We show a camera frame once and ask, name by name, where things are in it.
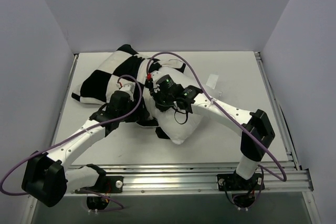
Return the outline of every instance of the bolt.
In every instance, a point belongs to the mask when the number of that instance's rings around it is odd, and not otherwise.
[[[122,181],[118,180],[116,183],[116,188],[121,188],[122,187]]]
[[[222,186],[222,185],[224,184],[224,179],[221,178],[220,180],[218,180],[218,184],[219,184],[220,186]]]

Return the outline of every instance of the white table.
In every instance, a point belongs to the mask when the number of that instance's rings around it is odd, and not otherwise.
[[[154,53],[144,52],[143,54],[151,56]],[[288,160],[253,52],[176,53],[193,66],[203,83],[207,81],[209,74],[219,75],[216,89],[223,92],[220,100],[246,110],[266,111],[276,134],[269,150],[279,161]],[[56,143],[61,142],[81,127],[85,120],[98,109],[98,105],[81,104],[75,101],[71,98],[71,92],[110,55],[110,52],[79,55],[61,116]],[[189,70],[186,70],[186,74],[192,76]],[[170,140],[159,139],[154,129],[144,129],[135,123],[121,123],[119,128],[108,137],[86,150],[74,164],[231,163],[239,162],[240,157],[240,137],[223,125],[203,118],[194,134],[182,145],[175,145]],[[270,160],[265,155],[263,161]]]

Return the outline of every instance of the purple cable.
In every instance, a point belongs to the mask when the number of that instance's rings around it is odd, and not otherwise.
[[[158,52],[156,54],[154,54],[150,60],[148,61],[147,63],[147,67],[146,67],[146,71],[147,71],[147,74],[149,73],[149,66],[151,64],[151,61],[159,56],[159,55],[163,55],[163,54],[168,54],[168,55],[173,55],[173,56],[176,56],[178,57],[179,59],[181,59],[190,69],[190,71],[193,73],[199,87],[201,88],[201,90],[203,91],[203,93],[205,94],[205,96],[209,99],[209,101],[211,101],[213,98],[205,91],[205,89],[203,88],[199,78],[197,77],[194,69],[192,68],[192,66],[190,66],[190,64],[185,60],[183,59],[180,55],[178,54],[175,54],[173,52]],[[217,106],[217,108],[222,111],[234,124],[236,124],[246,135],[248,135],[264,152],[266,152],[268,154],[268,156],[270,156],[270,158],[274,161],[274,163],[278,166],[279,170],[281,171],[282,175],[283,175],[283,178],[281,178],[279,175],[275,174],[274,172],[272,172],[270,169],[262,166],[262,165],[259,165],[260,168],[264,169],[265,171],[267,171],[269,174],[275,176],[277,179],[285,182],[287,180],[287,175],[286,175],[286,172],[285,170],[281,167],[281,164],[280,162],[274,157],[274,155],[266,148],[263,146],[263,144],[261,144],[250,132],[248,132],[247,129],[245,129],[242,125],[240,125],[240,123],[238,123],[232,116],[230,116],[216,101],[213,101],[213,104]]]
[[[120,202],[118,202],[118,201],[116,201],[116,200],[114,200],[114,199],[111,199],[110,197],[105,196],[105,195],[103,195],[103,194],[97,193],[97,192],[95,192],[95,191],[86,190],[86,189],[81,189],[81,191],[83,191],[84,193],[87,193],[87,194],[95,194],[95,195],[98,195],[98,196],[102,197],[103,199],[107,199],[107,200],[109,200],[109,201],[111,201],[111,202],[116,203],[118,206],[120,206],[120,207],[112,207],[112,208],[108,208],[108,209],[104,209],[104,210],[98,210],[97,212],[111,212],[111,211],[122,210],[122,209],[125,208],[124,205],[123,205],[122,203],[120,203]]]
[[[259,165],[259,167],[260,167],[260,170],[261,170],[261,184],[260,184],[259,192],[258,192],[258,195],[257,195],[256,199],[253,201],[253,203],[249,207],[246,207],[246,208],[251,208],[257,202],[257,200],[259,199],[259,197],[261,195],[261,191],[263,190],[262,186],[264,184],[264,169],[260,165]],[[235,203],[235,198],[237,198],[239,196],[240,195],[238,194],[238,195],[235,195],[235,196],[232,197],[233,203]]]
[[[120,80],[121,78],[124,78],[124,77],[132,79],[132,80],[137,84],[137,86],[138,86],[138,88],[139,88],[139,100],[138,100],[138,103],[136,104],[136,106],[134,107],[133,110],[131,110],[129,113],[127,113],[126,115],[123,115],[123,116],[121,116],[121,117],[119,117],[119,118],[111,119],[111,120],[108,120],[108,121],[105,121],[105,122],[101,122],[101,123],[97,123],[97,124],[95,124],[95,125],[93,125],[93,126],[90,126],[90,127],[86,128],[86,129],[84,129],[84,130],[82,130],[82,131],[80,131],[80,132],[78,132],[78,133],[76,133],[76,134],[74,134],[74,135],[68,137],[67,139],[63,140],[62,142],[60,142],[60,143],[58,143],[58,144],[55,144],[55,145],[53,145],[53,146],[51,146],[51,147],[49,147],[49,148],[47,148],[47,149],[45,149],[45,150],[43,150],[43,151],[36,152],[36,153],[34,153],[33,155],[31,155],[31,156],[25,158],[24,160],[22,160],[21,162],[19,162],[18,164],[16,164],[14,167],[12,167],[12,169],[10,169],[10,170],[5,174],[5,176],[0,180],[0,192],[2,192],[3,194],[9,195],[9,196],[22,196],[22,195],[28,195],[28,193],[11,193],[10,191],[6,191],[6,190],[3,188],[5,180],[6,180],[6,179],[9,177],[9,175],[10,175],[13,171],[15,171],[20,165],[24,164],[24,163],[27,162],[28,160],[30,160],[30,159],[32,159],[32,158],[34,158],[34,157],[36,157],[36,156],[38,156],[38,155],[40,155],[40,154],[42,154],[42,153],[44,153],[44,152],[47,152],[47,151],[49,151],[49,150],[51,150],[51,149],[54,149],[54,148],[56,148],[56,147],[59,147],[60,145],[63,145],[64,143],[67,143],[67,142],[73,140],[73,139],[76,138],[77,136],[79,136],[79,135],[81,135],[81,134],[83,134],[83,133],[85,133],[85,132],[87,132],[87,131],[89,131],[89,130],[95,128],[95,127],[103,126],[103,125],[105,125],[105,124],[113,123],[113,122],[116,122],[116,121],[120,121],[120,120],[126,118],[127,116],[131,115],[131,114],[132,114],[132,113],[139,107],[139,105],[140,105],[140,103],[141,103],[142,90],[141,90],[141,86],[140,86],[140,84],[138,83],[138,81],[137,81],[134,77],[132,77],[132,76],[130,76],[130,75],[128,75],[128,74],[125,74],[125,75],[119,77],[119,79],[118,79],[118,83],[119,83],[119,80]]]

